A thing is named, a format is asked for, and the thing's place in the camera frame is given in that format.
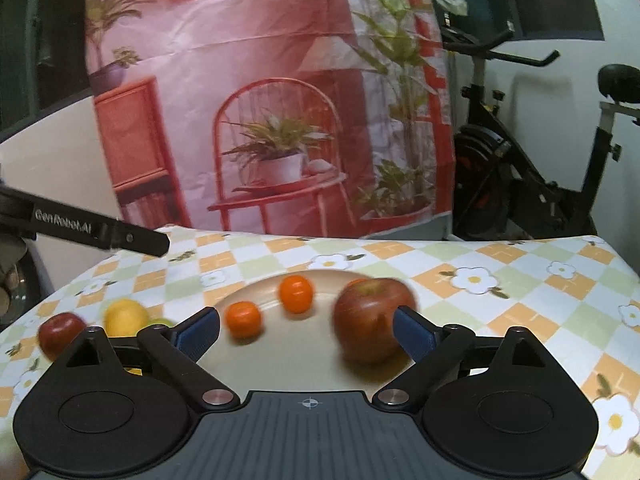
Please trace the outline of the large red apple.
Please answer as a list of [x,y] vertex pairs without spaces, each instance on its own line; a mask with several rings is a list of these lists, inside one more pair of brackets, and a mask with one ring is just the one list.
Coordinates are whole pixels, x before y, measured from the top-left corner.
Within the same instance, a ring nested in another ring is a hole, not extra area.
[[343,359],[374,365],[397,353],[393,317],[398,307],[416,310],[416,297],[396,278],[360,278],[344,287],[332,308],[333,333]]

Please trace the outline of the yellow lemon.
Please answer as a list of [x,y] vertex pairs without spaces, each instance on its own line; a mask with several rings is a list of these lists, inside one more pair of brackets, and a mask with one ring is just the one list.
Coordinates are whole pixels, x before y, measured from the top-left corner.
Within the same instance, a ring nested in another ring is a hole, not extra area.
[[112,338],[133,337],[150,322],[148,310],[132,299],[119,299],[103,315],[103,328]]

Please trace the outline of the pink printed backdrop cloth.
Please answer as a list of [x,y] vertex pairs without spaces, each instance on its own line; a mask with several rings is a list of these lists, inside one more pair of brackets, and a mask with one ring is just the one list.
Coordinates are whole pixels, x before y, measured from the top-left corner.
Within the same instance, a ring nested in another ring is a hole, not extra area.
[[441,240],[454,147],[432,0],[86,0],[124,218]]

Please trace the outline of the green apple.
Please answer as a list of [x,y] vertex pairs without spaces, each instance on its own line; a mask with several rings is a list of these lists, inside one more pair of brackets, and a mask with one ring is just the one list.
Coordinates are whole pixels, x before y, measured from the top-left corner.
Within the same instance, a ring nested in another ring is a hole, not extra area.
[[171,321],[169,318],[152,318],[152,320],[149,320],[149,322],[145,323],[141,327],[141,329],[144,330],[145,328],[148,328],[154,325],[160,325],[160,326],[171,328],[171,327],[174,327],[176,323],[174,321]]

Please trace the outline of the checkered floral tablecloth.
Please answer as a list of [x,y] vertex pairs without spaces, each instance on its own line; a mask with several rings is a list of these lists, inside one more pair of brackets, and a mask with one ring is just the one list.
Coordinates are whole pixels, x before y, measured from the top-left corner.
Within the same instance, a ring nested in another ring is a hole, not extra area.
[[245,297],[250,284],[285,273],[319,283],[336,275],[398,278],[421,313],[481,335],[514,325],[531,330],[593,403],[600,422],[585,474],[639,474],[639,279],[595,236],[540,242],[375,242],[198,231],[172,226],[163,258],[116,252],[80,271],[1,336],[1,474],[27,468],[13,415],[48,368],[37,332],[53,315],[73,312],[99,324],[113,302],[131,299],[154,318],[179,322],[204,307]]

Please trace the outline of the small red apple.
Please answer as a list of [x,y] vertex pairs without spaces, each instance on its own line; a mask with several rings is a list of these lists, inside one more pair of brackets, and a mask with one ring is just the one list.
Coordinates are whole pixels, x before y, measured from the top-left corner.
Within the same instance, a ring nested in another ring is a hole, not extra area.
[[70,312],[52,316],[38,330],[41,352],[49,361],[55,361],[86,327],[82,318]]

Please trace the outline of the beige round plate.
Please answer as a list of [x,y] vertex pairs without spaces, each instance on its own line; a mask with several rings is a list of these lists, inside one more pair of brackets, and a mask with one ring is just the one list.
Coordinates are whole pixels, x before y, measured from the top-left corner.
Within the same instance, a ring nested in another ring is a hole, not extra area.
[[216,304],[224,311],[238,301],[250,301],[262,311],[264,329],[255,339],[236,340],[221,326],[216,342],[198,365],[230,387],[240,398],[250,390],[343,391],[376,390],[411,363],[399,350],[374,365],[345,361],[332,328],[332,308],[338,294],[362,275],[345,270],[311,270],[302,273],[314,286],[314,306],[295,316],[278,298],[282,278],[273,275],[246,285]]

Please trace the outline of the small orange tangerine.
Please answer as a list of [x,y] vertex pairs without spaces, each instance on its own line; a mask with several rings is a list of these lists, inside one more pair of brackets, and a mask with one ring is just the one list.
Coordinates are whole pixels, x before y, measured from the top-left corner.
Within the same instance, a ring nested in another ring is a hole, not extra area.
[[287,275],[280,283],[278,295],[284,310],[291,314],[303,314],[314,303],[314,288],[303,275]]
[[238,301],[224,311],[224,324],[235,339],[250,339],[259,336],[262,325],[262,312],[250,301]]

